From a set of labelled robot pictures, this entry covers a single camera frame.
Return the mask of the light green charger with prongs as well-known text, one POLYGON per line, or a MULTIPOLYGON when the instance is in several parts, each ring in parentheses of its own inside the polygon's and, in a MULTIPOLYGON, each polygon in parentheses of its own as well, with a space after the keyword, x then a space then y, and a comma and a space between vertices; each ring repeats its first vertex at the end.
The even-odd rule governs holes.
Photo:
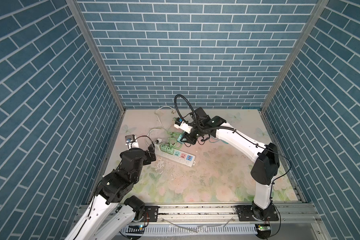
POLYGON ((167 152, 167 149, 168 149, 168 146, 167 145, 165 145, 165 144, 161 144, 160 145, 160 150, 162 151, 162 152, 167 152))

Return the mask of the light green charger adapter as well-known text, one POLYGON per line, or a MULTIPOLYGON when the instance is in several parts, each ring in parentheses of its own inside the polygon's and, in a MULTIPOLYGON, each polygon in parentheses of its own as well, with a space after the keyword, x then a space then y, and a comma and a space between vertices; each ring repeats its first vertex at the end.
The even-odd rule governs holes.
POLYGON ((173 155, 175 152, 175 149, 172 148, 172 147, 167 147, 167 153, 170 154, 170 155, 173 155))

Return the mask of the white power strip colourful sockets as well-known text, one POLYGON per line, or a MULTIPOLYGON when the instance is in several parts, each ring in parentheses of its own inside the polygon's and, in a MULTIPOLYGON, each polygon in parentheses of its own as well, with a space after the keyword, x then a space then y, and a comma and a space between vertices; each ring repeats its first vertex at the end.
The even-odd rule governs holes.
POLYGON ((176 162, 176 163, 188 166, 188 167, 192 167, 195 165, 196 157, 192 154, 175 149, 174 154, 170 155, 168 153, 162 152, 160 150, 160 145, 157 145, 157 144, 155 144, 155 150, 156 150, 156 155, 160 156, 162 158, 171 160, 173 162, 176 162))

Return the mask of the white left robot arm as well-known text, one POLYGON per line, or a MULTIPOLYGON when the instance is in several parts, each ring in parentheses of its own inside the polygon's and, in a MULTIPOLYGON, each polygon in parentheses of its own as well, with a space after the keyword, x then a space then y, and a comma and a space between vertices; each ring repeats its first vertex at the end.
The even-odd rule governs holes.
POLYGON ((121 163, 100 181, 94 196, 67 240, 111 240, 133 221, 145 218, 145 203, 136 196, 123 198, 140 180, 143 166, 156 161, 155 144, 144 151, 133 143, 120 154, 121 163))

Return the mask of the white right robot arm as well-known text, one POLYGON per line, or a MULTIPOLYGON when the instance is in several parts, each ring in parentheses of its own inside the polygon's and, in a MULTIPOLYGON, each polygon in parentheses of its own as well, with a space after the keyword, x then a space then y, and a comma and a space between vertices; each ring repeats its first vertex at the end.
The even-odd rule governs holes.
POLYGON ((251 176, 256 182, 252 201, 253 217, 259 221, 269 218, 276 209, 272 190, 278 179, 280 157, 286 159, 279 153, 278 147, 273 143, 264 144, 248 137, 219 116, 211 118, 201 107, 194 109, 183 95, 175 95, 174 107, 179 115, 174 127, 184 132, 181 143, 202 145, 213 137, 236 148, 254 163, 251 170, 251 176))

